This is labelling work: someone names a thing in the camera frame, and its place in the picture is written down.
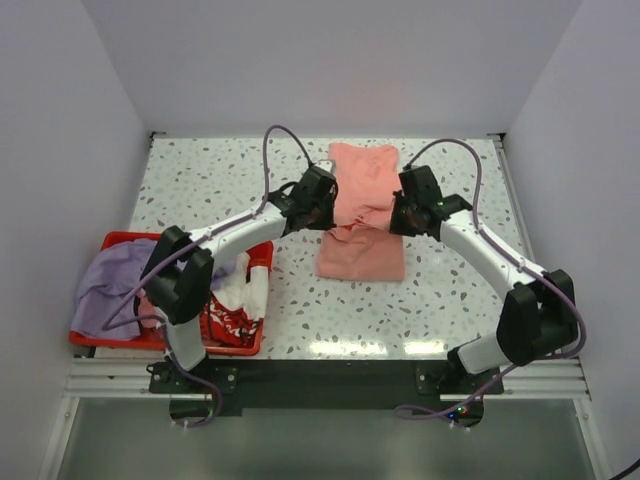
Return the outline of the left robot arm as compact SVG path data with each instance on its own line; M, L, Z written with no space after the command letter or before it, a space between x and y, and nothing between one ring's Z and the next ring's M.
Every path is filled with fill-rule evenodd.
M321 161L257 207L209 227L185 232L174 226L161 234L140 288L161 312L168 356L175 363L171 378L183 391L196 392L207 380L199 313L214 269L264 242L300 230L334 228L338 185L333 170L332 162Z

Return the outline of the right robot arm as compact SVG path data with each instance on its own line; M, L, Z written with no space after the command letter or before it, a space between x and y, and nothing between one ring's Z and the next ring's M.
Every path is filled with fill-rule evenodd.
M454 250L502 302L493 333L448 352L440 387L469 392L489 370L526 366L577 341L574 285L566 272L547 271L493 236L480 221L477 204L443 195L429 167L406 167L399 181L391 233L426 235Z

